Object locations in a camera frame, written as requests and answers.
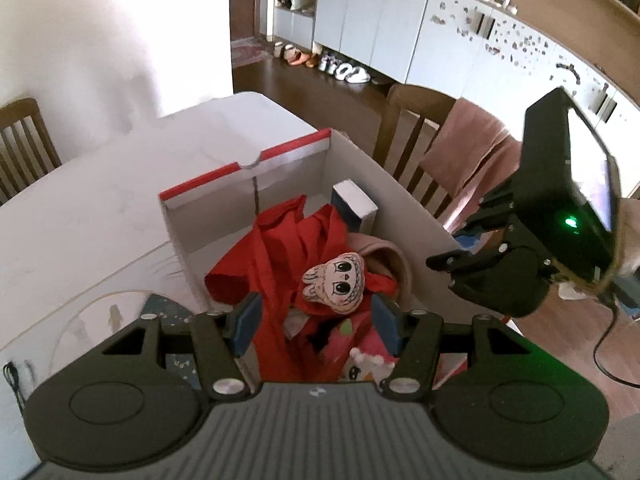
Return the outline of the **pink knitted hat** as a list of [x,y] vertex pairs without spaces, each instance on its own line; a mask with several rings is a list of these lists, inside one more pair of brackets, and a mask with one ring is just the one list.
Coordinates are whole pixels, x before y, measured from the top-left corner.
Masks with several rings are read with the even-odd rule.
[[396,281],[397,290],[392,298],[402,310],[407,310],[412,294],[412,272],[402,250],[389,240],[362,233],[348,233],[346,245],[358,252],[371,272]]

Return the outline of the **cartoon face doll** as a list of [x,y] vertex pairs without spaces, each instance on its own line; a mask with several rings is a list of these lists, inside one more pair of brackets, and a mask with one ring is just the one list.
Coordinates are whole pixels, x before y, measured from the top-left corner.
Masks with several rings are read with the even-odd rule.
[[365,270],[364,260],[356,252],[344,252],[317,264],[302,277],[303,298],[339,315],[352,313],[363,300]]

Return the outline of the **red and white cardboard box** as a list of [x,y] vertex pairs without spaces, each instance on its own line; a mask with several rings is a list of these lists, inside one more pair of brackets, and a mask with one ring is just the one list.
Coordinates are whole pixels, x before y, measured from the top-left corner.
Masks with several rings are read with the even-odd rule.
[[[331,205],[332,186],[347,179],[378,206],[368,235],[393,242],[410,264],[412,294],[405,311],[423,309],[454,323],[479,314],[479,307],[450,292],[446,275],[425,266],[427,257],[454,248],[450,234],[390,174],[330,130],[265,150],[250,168],[231,164],[160,194],[169,236],[200,303],[208,308],[235,306],[213,300],[204,278],[250,232],[258,214],[306,196],[304,213],[310,216]],[[250,369],[257,362],[254,337],[243,365],[251,378],[264,382]]]

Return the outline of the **red cloth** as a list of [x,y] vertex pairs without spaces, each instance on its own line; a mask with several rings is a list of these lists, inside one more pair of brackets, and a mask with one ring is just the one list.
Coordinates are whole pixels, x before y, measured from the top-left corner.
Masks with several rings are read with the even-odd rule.
[[254,226],[204,278],[209,296],[237,304],[250,292],[262,297],[262,322],[253,340],[256,364],[250,368],[265,382],[322,382],[320,353],[341,320],[367,313],[376,294],[392,298],[393,278],[371,272],[364,263],[364,294],[352,313],[339,315],[303,298],[304,273],[344,252],[349,232],[332,205],[307,216],[306,196],[258,214]]

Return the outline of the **pink strawberry plush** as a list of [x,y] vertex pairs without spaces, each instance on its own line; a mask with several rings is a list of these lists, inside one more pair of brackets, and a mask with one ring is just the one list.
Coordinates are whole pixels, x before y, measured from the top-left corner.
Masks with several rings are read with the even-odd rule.
[[331,330],[320,356],[322,382],[379,384],[390,376],[397,362],[387,352],[367,313],[341,320]]

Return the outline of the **pink scarf on chair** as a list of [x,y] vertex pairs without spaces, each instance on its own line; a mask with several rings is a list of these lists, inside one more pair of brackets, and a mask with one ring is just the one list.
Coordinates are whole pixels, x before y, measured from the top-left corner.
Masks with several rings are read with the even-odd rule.
[[439,217],[452,232],[478,201],[518,169],[522,144],[498,118],[458,99],[419,166],[451,197]]

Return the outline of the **blue patterned table mat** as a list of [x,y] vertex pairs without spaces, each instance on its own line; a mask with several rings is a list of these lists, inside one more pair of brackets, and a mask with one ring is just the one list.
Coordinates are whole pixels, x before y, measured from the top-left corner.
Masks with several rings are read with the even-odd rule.
[[50,365],[55,374],[96,347],[116,356],[152,348],[157,365],[201,388],[190,339],[184,334],[194,313],[156,292],[113,292],[90,302],[63,328]]

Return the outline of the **wooden chair near cabinet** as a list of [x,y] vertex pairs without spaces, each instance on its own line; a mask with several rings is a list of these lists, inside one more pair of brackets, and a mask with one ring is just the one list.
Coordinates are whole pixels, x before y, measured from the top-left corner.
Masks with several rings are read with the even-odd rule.
[[420,159],[434,144],[456,99],[445,93],[413,86],[393,84],[387,93],[372,159],[437,220],[453,214],[454,199],[420,166]]

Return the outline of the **row of shoes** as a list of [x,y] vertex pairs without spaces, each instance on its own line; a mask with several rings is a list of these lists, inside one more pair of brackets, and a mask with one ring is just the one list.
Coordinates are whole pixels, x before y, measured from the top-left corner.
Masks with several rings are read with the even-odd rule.
[[277,41],[272,46],[272,54],[287,66],[313,68],[346,84],[368,84],[371,81],[371,74],[364,66],[344,61],[331,51],[314,53],[295,44]]

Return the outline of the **dark wooden chair far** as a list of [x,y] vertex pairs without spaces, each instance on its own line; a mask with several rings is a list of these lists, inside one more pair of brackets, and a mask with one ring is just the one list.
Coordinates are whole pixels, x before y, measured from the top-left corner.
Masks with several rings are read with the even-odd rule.
[[1,109],[1,203],[62,165],[38,103],[24,98]]

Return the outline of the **white wall cabinet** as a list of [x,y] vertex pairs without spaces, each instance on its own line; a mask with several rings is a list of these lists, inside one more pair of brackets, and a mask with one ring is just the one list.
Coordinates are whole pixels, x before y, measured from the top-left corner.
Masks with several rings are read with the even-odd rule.
[[615,156],[639,149],[639,18],[617,0],[312,0],[311,37],[405,84],[468,99],[514,136],[563,87]]

